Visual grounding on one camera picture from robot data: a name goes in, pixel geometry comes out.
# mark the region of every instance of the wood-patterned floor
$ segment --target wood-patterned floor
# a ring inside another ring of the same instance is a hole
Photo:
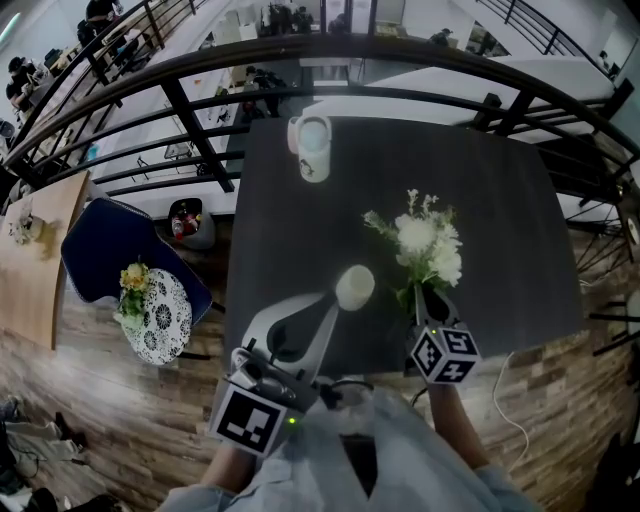
[[[219,224],[215,250],[189,260],[224,303],[230,222]],[[586,288],[585,311],[640,286],[627,265],[604,282]],[[197,481],[216,448],[203,436],[221,375],[222,317],[211,311],[195,329],[188,350],[211,361],[178,359],[166,367],[144,364],[112,320],[108,302],[87,305],[67,289],[54,353],[3,333],[0,392],[27,403],[34,420],[61,411],[87,435],[89,466],[42,463],[34,486],[46,485],[74,505],[109,492],[133,510],[153,510],[172,487]],[[511,472],[515,482],[548,510],[577,511],[610,437],[627,433],[637,397],[626,385],[630,348],[594,359],[591,351],[619,326],[590,323],[578,335],[515,354],[498,390],[504,412],[531,438],[524,459]],[[485,360],[461,390],[463,400],[494,461],[509,467],[524,438],[506,424],[492,401],[504,357]],[[411,396],[420,379],[398,375],[372,378]],[[428,418],[426,398],[418,402]]]

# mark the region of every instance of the black and white marker cube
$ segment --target black and white marker cube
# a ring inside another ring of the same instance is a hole
[[[424,380],[435,384],[459,384],[481,359],[469,331],[429,326],[418,336],[411,357]]]
[[[285,407],[228,383],[210,432],[254,455],[266,456],[286,412]]]

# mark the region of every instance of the patterned plate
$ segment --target patterned plate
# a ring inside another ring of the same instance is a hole
[[[149,270],[144,310],[142,327],[123,327],[129,343],[148,363],[162,365],[173,361],[191,334],[191,304],[182,283],[166,270]]]

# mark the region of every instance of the white cup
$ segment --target white cup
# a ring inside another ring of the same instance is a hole
[[[357,311],[364,306],[375,288],[376,281],[364,265],[354,265],[338,280],[336,297],[345,311]]]
[[[301,116],[289,121],[289,150],[298,155],[300,174],[310,183],[329,177],[331,164],[331,122],[323,116]]]

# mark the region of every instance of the flower bouquet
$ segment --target flower bouquet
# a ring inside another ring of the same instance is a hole
[[[397,217],[395,224],[385,222],[374,211],[364,214],[364,223],[396,245],[396,260],[409,273],[406,287],[396,290],[396,297],[405,310],[413,312],[414,285],[444,289],[458,284],[462,277],[458,248],[462,242],[453,227],[455,213],[451,207],[441,212],[433,210],[438,198],[429,195],[418,206],[418,191],[409,190],[408,194],[409,211]]]
[[[17,244],[24,245],[31,240],[34,242],[40,238],[44,228],[44,221],[32,213],[31,202],[25,202],[20,211],[17,222],[9,224],[9,235]]]
[[[149,268],[132,263],[120,272],[122,294],[113,318],[123,327],[138,329],[144,321],[144,292],[149,286]]]

